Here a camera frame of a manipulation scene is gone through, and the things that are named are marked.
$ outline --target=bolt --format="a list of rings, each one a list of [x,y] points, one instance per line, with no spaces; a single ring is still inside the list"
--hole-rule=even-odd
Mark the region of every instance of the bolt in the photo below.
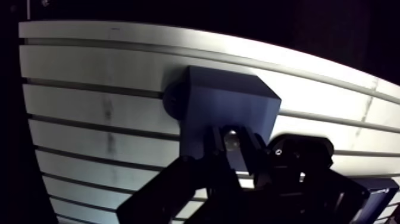
[[[236,151],[240,149],[240,142],[237,133],[230,130],[224,137],[224,143],[227,151]]]
[[[281,154],[282,154],[282,150],[280,148],[275,150],[275,155],[281,155]]]

